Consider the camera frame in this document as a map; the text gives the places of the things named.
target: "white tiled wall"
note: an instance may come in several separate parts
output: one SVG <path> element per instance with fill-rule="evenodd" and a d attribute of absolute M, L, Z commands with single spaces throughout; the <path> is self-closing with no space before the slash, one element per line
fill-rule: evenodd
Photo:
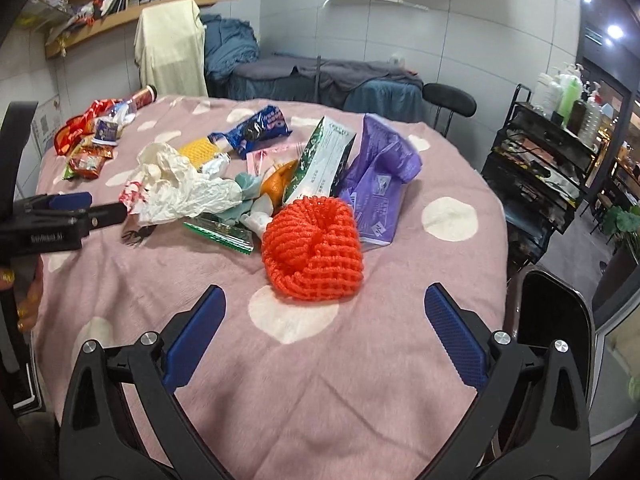
<path fill-rule="evenodd" d="M 251 23 L 260 33 L 260 0 L 232 0 L 214 6 L 224 18 Z M 115 28 L 69 49 L 55 62 L 63 117 L 82 113 L 95 99 L 127 96 L 140 88 L 133 43 L 137 23 Z"/>
<path fill-rule="evenodd" d="M 356 60 L 404 57 L 424 82 L 451 84 L 478 102 L 449 139 L 478 170 L 517 83 L 573 62 L 580 0 L 405 0 L 423 10 L 369 0 L 262 0 L 263 52 Z"/>
<path fill-rule="evenodd" d="M 45 59 L 43 35 L 12 28 L 0 47 L 0 122 L 11 101 L 43 104 L 57 94 L 55 68 Z M 34 195 L 40 160 L 40 152 L 31 136 L 20 159 L 16 198 Z"/>

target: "polka dot tablecloth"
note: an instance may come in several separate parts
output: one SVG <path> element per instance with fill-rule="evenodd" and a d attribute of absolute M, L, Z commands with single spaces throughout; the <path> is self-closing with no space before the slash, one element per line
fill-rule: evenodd
<path fill-rule="evenodd" d="M 117 200 L 140 150 L 175 148 L 226 131 L 267 105 L 165 96 L 142 108 L 99 179 L 60 179 L 64 158 L 44 157 L 38 192 L 85 190 Z M 362 115 L 278 104 L 307 140 L 323 115 L 358 132 Z M 459 423 L 475 391 L 458 377 L 424 315 L 441 282 L 491 330 L 502 325 L 506 226 L 497 198 L 454 146 L 424 124 L 392 125 L 419 151 L 422 171 L 404 192 L 393 243 L 364 254 L 364 282 L 348 300 L 302 304 L 270 286 L 259 248 L 236 253 L 184 228 L 158 226 L 140 243 L 122 226 L 92 232 L 82 251 L 50 254 L 34 330 L 56 414 L 82 343 L 134 342 L 191 308 L 213 283 L 226 317 L 177 398 L 206 444 L 238 480 L 413 479 Z M 229 176 L 246 164 L 233 160 Z M 139 401 L 126 389 L 149 453 L 166 460 Z"/>

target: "blue towel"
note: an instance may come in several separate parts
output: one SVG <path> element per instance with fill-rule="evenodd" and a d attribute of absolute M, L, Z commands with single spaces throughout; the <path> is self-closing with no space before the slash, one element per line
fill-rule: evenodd
<path fill-rule="evenodd" d="M 258 59 L 258 43 L 249 22 L 206 12 L 201 12 L 200 20 L 207 26 L 204 37 L 204 71 L 207 80 L 225 82 L 238 64 Z"/>

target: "purple package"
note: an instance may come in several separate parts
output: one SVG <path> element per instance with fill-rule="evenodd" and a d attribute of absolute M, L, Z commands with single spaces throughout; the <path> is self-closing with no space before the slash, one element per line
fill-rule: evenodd
<path fill-rule="evenodd" d="M 360 241 L 389 245 L 396 234 L 402 185 L 420 173 L 415 148 L 388 124 L 366 114 L 360 153 L 340 184 L 339 197 L 353 207 Z"/>

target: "silver screw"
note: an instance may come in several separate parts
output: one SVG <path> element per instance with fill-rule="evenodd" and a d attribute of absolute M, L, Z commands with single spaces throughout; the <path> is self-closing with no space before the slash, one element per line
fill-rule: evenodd
<path fill-rule="evenodd" d="M 85 341 L 84 344 L 82 345 L 82 351 L 85 354 L 90 354 L 95 350 L 96 346 L 97 345 L 95 344 L 95 341 L 93 339 L 89 339 L 89 341 Z"/>
<path fill-rule="evenodd" d="M 158 341 L 158 334 L 155 333 L 155 332 L 145 332 L 145 333 L 143 333 L 142 337 L 140 338 L 140 342 L 144 346 L 152 345 L 156 341 Z"/>
<path fill-rule="evenodd" d="M 556 339 L 554 346 L 556 350 L 562 353 L 565 353 L 569 349 L 569 345 L 565 341 L 562 341 L 562 339 Z"/>
<path fill-rule="evenodd" d="M 508 345 L 511 342 L 511 336 L 502 330 L 494 334 L 494 339 L 498 345 Z"/>

